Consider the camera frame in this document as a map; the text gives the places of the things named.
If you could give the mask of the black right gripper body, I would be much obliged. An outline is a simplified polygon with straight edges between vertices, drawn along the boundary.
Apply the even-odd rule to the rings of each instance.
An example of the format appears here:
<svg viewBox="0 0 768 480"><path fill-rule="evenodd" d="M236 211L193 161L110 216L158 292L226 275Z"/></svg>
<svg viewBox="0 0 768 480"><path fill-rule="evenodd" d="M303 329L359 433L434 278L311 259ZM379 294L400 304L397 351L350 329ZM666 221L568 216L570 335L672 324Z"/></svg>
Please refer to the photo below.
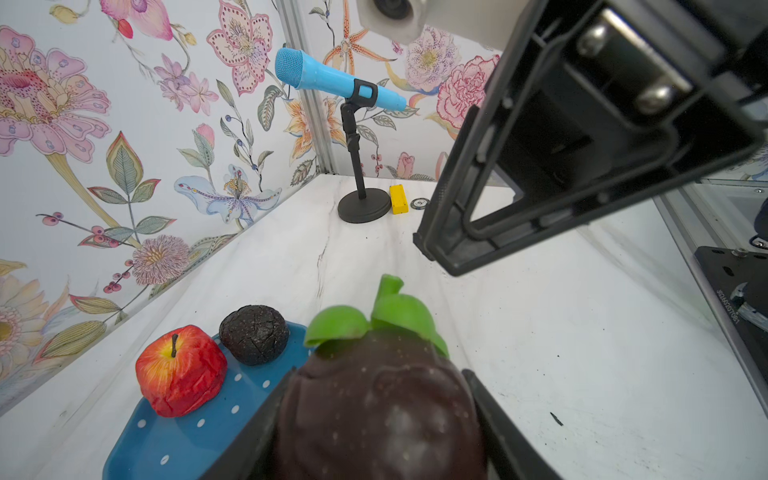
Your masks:
<svg viewBox="0 0 768 480"><path fill-rule="evenodd" d="M763 1L543 1L480 117L513 202L483 228L570 228L721 170L763 143Z"/></svg>

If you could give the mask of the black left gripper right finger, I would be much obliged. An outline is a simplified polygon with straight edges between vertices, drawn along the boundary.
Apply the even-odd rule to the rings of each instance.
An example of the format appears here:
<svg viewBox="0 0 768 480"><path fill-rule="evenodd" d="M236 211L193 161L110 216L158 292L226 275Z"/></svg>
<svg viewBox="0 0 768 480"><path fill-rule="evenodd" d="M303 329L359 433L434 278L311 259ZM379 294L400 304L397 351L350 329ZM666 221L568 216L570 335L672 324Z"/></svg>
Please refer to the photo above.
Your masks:
<svg viewBox="0 0 768 480"><path fill-rule="evenodd" d="M488 479L560 480L561 477L513 424L479 377L462 375L473 396L487 457Z"/></svg>

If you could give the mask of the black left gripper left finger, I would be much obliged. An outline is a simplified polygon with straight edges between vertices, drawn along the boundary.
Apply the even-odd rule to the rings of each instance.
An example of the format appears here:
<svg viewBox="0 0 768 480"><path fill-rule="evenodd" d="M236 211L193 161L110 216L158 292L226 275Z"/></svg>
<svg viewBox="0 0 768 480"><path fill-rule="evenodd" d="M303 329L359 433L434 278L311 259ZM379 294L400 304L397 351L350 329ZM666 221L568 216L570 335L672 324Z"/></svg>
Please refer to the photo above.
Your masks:
<svg viewBox="0 0 768 480"><path fill-rule="evenodd" d="M297 369L289 370L248 420L222 455L201 479L273 479L273 446L278 414L289 381Z"/></svg>

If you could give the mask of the dark brown toy avocado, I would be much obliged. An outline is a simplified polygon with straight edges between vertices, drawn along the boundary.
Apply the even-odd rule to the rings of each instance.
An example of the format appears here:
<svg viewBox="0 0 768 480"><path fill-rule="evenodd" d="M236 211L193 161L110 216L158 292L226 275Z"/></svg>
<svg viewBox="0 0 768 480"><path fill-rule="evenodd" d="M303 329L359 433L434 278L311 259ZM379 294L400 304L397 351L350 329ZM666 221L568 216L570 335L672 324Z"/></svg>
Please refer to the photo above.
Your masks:
<svg viewBox="0 0 768 480"><path fill-rule="evenodd" d="M227 315L219 326L221 343L247 366L277 359L288 343L290 331L283 316L266 305L246 305Z"/></svg>

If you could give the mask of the red yellow toy apple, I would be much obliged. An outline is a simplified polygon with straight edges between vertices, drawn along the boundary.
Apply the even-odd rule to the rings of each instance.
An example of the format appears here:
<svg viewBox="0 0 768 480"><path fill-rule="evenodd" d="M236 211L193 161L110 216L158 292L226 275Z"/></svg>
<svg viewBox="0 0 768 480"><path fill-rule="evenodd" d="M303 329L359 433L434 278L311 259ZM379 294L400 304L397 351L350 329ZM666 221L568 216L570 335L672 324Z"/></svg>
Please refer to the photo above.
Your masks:
<svg viewBox="0 0 768 480"><path fill-rule="evenodd" d="M176 418L218 395L227 360L212 337L188 325L147 346L135 363L135 372L141 393L155 413Z"/></svg>

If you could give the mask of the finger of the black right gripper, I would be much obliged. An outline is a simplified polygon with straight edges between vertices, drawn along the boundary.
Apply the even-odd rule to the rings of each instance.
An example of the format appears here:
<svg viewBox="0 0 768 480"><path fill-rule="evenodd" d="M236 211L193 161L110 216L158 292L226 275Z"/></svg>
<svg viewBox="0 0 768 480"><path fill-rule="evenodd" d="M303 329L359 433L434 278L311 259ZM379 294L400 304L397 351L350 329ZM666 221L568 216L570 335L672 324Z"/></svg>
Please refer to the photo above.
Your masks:
<svg viewBox="0 0 768 480"><path fill-rule="evenodd" d="M578 226L677 187L666 166L620 168L573 182L548 169L515 134L503 107L469 109L414 243L461 276ZM510 204L472 217L490 176L513 193Z"/></svg>

